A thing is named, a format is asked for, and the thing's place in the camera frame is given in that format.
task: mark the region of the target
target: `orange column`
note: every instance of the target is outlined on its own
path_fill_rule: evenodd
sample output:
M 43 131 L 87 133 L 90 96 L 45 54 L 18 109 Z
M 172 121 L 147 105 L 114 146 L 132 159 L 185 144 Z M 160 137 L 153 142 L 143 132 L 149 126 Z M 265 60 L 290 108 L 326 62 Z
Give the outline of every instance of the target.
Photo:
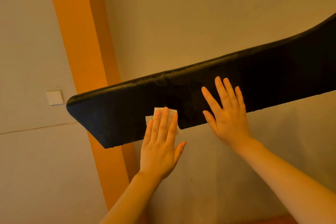
M 104 0 L 53 0 L 77 93 L 120 82 Z M 132 144 L 104 149 L 89 140 L 108 209 L 137 172 Z

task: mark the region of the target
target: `white light switch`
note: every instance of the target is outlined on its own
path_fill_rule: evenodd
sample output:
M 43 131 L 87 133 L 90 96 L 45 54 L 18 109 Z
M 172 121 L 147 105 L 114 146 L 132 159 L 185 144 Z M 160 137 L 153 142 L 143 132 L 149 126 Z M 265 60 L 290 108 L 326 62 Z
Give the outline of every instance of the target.
M 47 98 L 48 98 L 49 105 L 64 104 L 62 91 L 60 90 L 47 92 Z

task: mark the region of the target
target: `wall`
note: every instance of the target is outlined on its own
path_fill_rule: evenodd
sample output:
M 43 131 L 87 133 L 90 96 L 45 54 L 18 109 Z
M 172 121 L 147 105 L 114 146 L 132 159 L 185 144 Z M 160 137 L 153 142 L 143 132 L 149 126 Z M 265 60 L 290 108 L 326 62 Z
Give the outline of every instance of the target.
M 122 81 L 279 40 L 336 12 L 335 0 L 105 0 Z M 248 114 L 269 149 L 336 192 L 336 92 Z M 188 128 L 175 171 L 153 196 L 153 223 L 240 223 L 286 214 L 207 124 Z M 141 141 L 136 142 L 138 158 Z
M 46 97 L 76 94 L 53 1 L 0 0 L 0 24 L 0 222 L 98 223 L 86 131 Z

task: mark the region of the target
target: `finger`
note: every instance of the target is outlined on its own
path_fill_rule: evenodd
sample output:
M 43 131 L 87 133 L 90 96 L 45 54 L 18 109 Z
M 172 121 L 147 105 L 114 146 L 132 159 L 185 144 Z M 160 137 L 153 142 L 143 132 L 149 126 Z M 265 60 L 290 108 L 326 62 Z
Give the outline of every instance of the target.
M 217 92 L 219 94 L 219 97 L 220 97 L 220 100 L 222 102 L 222 106 L 223 106 L 224 110 L 228 110 L 229 108 L 232 108 L 231 101 L 229 99 L 229 95 L 226 92 L 226 90 L 223 86 L 223 83 L 221 81 L 221 78 L 219 76 L 217 76 L 215 78 L 215 85 L 216 85 L 216 89 L 217 89 Z
M 169 109 L 168 107 L 165 107 L 163 109 L 163 115 L 162 115 L 162 119 L 160 122 L 159 132 L 157 135 L 157 142 L 166 141 L 168 118 L 169 118 Z
M 237 86 L 235 90 L 236 90 L 236 96 L 237 96 L 237 101 L 238 101 L 239 109 L 241 109 L 242 111 L 246 112 L 243 95 L 242 95 L 242 92 L 241 92 L 239 86 Z
M 180 156 L 183 153 L 184 147 L 186 146 L 187 142 L 183 141 L 180 142 L 179 145 L 176 146 L 175 150 L 174 150 L 174 168 L 177 164 L 177 162 L 180 159 Z
M 233 88 L 231 86 L 229 79 L 225 78 L 223 82 L 224 82 L 225 90 L 227 94 L 229 95 L 232 107 L 235 109 L 238 108 L 237 99 L 236 99 L 235 93 L 233 92 Z
M 205 100 L 208 102 L 208 105 L 210 106 L 214 115 L 216 116 L 216 114 L 219 114 L 222 111 L 222 108 L 219 106 L 217 101 L 212 97 L 208 89 L 205 87 L 202 87 L 202 93 L 203 93 Z
M 150 141 L 155 143 L 158 138 L 159 126 L 160 126 L 160 119 L 161 119 L 161 111 L 158 110 L 154 114 L 153 120 L 153 127 L 152 127 L 152 134 L 150 135 Z
M 166 140 L 166 142 L 170 144 L 172 148 L 174 148 L 175 144 L 176 128 L 177 128 L 177 113 L 174 113 L 173 116 L 171 117 L 171 122 Z
M 212 114 L 208 111 L 203 111 L 204 117 L 207 120 L 207 123 L 209 124 L 210 128 L 212 129 L 212 132 L 217 136 L 218 135 L 218 129 L 217 129 L 217 123 L 215 118 L 212 116 Z
M 145 136 L 143 138 L 142 146 L 146 146 L 151 140 L 152 127 L 153 127 L 153 120 L 150 119 L 146 128 Z

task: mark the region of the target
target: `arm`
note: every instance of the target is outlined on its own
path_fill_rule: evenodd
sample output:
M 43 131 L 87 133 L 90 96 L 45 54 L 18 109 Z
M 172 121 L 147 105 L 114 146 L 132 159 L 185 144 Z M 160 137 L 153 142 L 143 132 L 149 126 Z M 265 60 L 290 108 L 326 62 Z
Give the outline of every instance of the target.
M 214 134 L 239 154 L 275 192 L 300 224 L 336 223 L 336 194 L 267 150 L 251 137 L 242 93 L 235 92 L 227 78 L 215 79 L 223 109 L 203 87 L 202 92 L 215 117 L 204 116 Z
M 176 166 L 186 142 L 175 149 L 177 114 L 167 128 L 169 110 L 157 111 L 150 120 L 141 147 L 140 171 L 100 224 L 136 224 L 163 179 Z

